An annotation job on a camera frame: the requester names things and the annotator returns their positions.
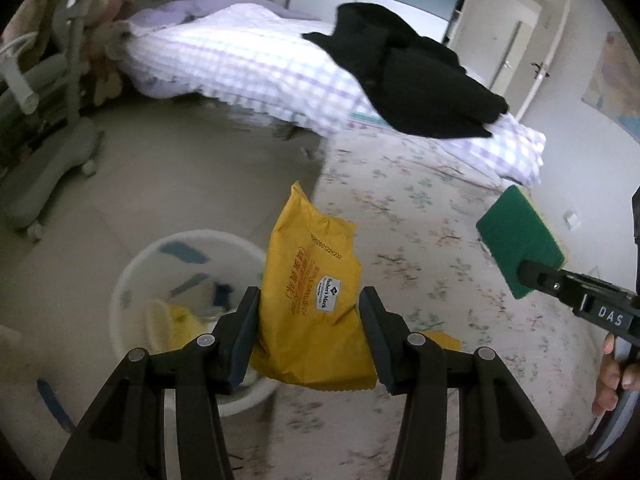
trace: yellow package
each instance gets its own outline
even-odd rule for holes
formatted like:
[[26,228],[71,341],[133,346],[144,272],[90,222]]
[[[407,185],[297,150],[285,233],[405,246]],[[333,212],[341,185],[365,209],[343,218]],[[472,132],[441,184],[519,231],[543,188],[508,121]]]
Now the yellow package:
[[258,339],[259,374],[315,390],[373,388],[377,375],[356,311],[360,263],[356,225],[323,215],[300,184],[271,233]]

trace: plush toy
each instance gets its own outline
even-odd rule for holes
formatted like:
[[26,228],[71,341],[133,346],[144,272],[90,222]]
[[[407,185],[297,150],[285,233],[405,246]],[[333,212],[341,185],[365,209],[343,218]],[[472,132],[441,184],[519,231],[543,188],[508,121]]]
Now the plush toy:
[[122,93],[122,78],[116,62],[106,55],[106,47],[113,35],[118,33],[113,20],[123,4],[131,2],[133,0],[90,0],[89,11],[84,19],[82,57],[89,62],[90,71],[95,75],[95,106]]

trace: sponge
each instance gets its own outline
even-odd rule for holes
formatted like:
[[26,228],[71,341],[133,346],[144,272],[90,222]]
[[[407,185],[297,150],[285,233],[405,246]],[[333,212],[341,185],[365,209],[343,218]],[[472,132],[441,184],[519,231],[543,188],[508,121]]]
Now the sponge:
[[518,279],[523,260],[554,269],[564,264],[564,254],[553,235],[517,186],[507,188],[476,228],[517,300],[533,290]]

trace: gray office chair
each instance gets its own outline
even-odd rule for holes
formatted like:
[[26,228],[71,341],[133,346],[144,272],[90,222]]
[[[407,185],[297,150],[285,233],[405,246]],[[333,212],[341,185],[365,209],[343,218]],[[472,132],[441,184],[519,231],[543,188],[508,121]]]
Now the gray office chair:
[[100,133],[91,120],[80,116],[80,47],[88,7],[89,0],[56,0],[52,38],[62,53],[47,57],[24,74],[18,60],[33,45],[37,33],[20,36],[0,48],[0,56],[4,54],[0,74],[8,86],[0,95],[0,136],[5,151],[15,149],[47,123],[66,120],[64,127],[46,137],[0,181],[0,216],[12,228],[26,228],[34,241],[42,237],[38,216],[60,178],[76,166],[87,176],[95,173],[92,156]]

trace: gray tiled floor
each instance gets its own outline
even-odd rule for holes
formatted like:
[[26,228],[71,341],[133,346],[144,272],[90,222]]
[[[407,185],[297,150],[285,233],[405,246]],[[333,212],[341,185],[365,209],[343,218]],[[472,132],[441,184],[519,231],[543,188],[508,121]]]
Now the gray tiled floor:
[[44,238],[33,245],[0,228],[0,324],[40,348],[36,360],[26,358],[35,363],[28,374],[0,387],[0,427],[39,478],[48,478],[66,434],[43,411],[32,379],[46,378],[79,420],[116,365],[108,303],[128,261],[191,229],[266,248],[290,185],[300,180],[310,194],[320,171],[301,150],[318,145],[314,134],[284,142],[197,100],[130,96],[95,121],[106,132],[98,173],[63,179],[42,216]]

